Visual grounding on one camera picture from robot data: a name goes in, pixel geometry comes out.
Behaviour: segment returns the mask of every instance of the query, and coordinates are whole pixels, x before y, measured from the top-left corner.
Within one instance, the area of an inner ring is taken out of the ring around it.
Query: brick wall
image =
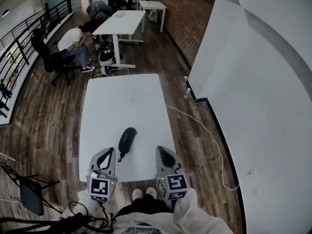
[[[165,4],[164,27],[193,65],[207,28],[215,0],[154,0]]]

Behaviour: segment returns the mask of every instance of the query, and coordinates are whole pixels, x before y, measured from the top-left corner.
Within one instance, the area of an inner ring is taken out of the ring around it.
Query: ceiling light
[[[7,14],[9,14],[10,10],[6,9],[2,14],[2,18],[4,18]]]

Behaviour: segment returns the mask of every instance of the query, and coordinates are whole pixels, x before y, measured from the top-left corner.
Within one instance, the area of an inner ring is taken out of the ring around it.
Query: white sneaker
[[[132,192],[132,200],[135,201],[137,198],[143,198],[143,192],[140,189],[134,189]]]
[[[153,187],[147,188],[146,194],[152,195],[154,199],[157,198],[157,192],[156,192],[155,188],[153,188]]]
[[[81,71],[82,71],[83,73],[86,73],[86,72],[93,71],[94,69],[95,69],[95,66],[87,65],[85,68],[82,68]]]

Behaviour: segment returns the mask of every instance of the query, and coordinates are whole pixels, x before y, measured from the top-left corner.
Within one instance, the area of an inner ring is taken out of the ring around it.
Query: electrical outlet
[[[250,177],[254,177],[255,176],[254,169],[248,170],[247,175],[249,175]]]

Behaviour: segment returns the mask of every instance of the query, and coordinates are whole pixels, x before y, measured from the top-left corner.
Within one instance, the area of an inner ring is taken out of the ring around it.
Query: black office chair
[[[43,206],[47,206],[57,211],[59,214],[62,214],[62,212],[57,210],[42,197],[43,189],[53,186],[59,183],[59,181],[48,183],[35,178],[38,176],[38,174],[22,177],[17,172],[15,172],[9,165],[0,162],[0,166],[4,170],[4,172],[8,174],[8,176],[13,180],[13,182],[19,187],[20,201],[26,209],[30,210],[34,214],[42,216],[44,214]],[[38,182],[32,181],[30,179],[35,179],[47,185],[42,186]]]
[[[58,78],[64,75],[67,81],[67,86],[70,86],[70,80],[68,78],[67,72],[80,68],[79,66],[69,67],[74,61],[75,56],[62,58],[61,55],[64,54],[66,50],[55,52],[50,55],[50,49],[42,39],[41,29],[34,30],[31,37],[31,44],[33,48],[38,52],[38,54],[42,57],[45,71],[49,73],[53,71],[56,72],[57,75],[52,81],[52,85],[55,86],[55,82],[58,80]]]

